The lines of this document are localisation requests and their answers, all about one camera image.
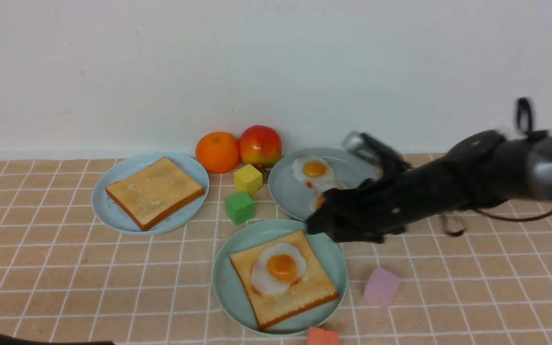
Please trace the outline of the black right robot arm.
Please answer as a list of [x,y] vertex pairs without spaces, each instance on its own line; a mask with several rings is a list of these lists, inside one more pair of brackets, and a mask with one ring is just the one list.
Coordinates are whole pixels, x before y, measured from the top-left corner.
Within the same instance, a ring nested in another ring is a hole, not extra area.
[[544,130],[514,140],[496,130],[477,133],[418,167],[368,133],[351,132],[344,148],[383,175],[323,193],[307,232],[337,243],[381,244],[416,221],[456,210],[483,214],[513,199],[552,203],[552,136]]

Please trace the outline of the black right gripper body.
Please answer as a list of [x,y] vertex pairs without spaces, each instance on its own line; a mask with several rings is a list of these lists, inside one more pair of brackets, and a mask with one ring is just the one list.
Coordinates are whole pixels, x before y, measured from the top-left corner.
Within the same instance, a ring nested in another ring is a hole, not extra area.
[[332,241],[381,244],[387,234],[401,234],[414,221],[454,208],[454,174],[442,163],[413,168],[397,151],[368,133],[350,132],[344,150],[381,168],[379,179],[351,189],[332,188],[306,221],[308,234]]

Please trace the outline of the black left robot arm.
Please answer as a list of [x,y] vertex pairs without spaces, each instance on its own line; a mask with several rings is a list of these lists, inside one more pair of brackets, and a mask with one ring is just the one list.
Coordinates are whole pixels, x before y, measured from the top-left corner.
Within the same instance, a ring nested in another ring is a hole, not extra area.
[[115,345],[113,341],[46,342],[0,334],[0,345]]

